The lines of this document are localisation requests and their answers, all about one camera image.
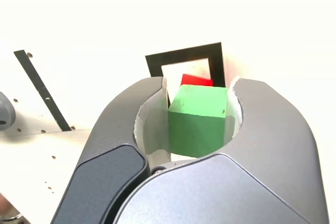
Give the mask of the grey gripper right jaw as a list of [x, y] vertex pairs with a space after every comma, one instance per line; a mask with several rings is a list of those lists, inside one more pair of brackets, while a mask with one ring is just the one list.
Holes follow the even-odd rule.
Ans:
[[217, 152], [140, 184], [115, 223], [328, 223], [316, 141], [268, 84], [239, 79], [243, 120]]

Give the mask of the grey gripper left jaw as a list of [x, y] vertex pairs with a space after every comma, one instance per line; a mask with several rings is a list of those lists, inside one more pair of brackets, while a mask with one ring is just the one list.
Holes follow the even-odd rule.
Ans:
[[112, 223], [128, 195], [170, 161], [166, 80], [142, 79], [96, 121], [52, 219]]

